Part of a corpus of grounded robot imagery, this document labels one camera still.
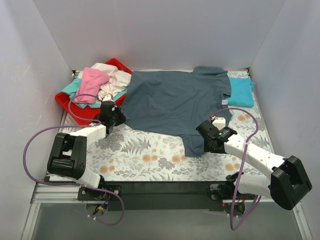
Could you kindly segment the dark blue t-shirt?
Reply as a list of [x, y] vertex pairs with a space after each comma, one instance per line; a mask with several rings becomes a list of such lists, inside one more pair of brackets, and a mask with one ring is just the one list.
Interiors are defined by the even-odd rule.
[[230, 122], [232, 114], [223, 104], [230, 96], [228, 72], [220, 67], [134, 71], [121, 110], [130, 128], [181, 137], [184, 154], [198, 157], [205, 151], [196, 128], [215, 113]]

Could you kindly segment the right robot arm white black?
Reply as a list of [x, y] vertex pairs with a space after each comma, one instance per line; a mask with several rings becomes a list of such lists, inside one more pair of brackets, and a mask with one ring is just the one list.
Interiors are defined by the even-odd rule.
[[204, 151], [244, 157], [245, 163], [261, 172], [260, 176], [239, 175], [226, 177], [223, 190], [232, 199], [243, 194], [272, 199], [285, 210], [292, 210], [311, 190], [312, 184], [302, 161], [296, 156], [285, 158], [268, 152], [246, 140], [235, 130], [218, 129], [205, 120], [196, 130], [204, 139]]

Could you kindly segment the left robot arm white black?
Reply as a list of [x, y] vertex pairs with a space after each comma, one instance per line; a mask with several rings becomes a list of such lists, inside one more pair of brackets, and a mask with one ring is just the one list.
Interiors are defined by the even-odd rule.
[[58, 133], [55, 136], [47, 163], [47, 171], [52, 175], [65, 177], [84, 186], [89, 186], [89, 194], [95, 200], [106, 196], [102, 177], [86, 167], [87, 147], [105, 139], [114, 127], [126, 121], [120, 106], [113, 101], [101, 104], [97, 120], [98, 126], [85, 127], [71, 133]]

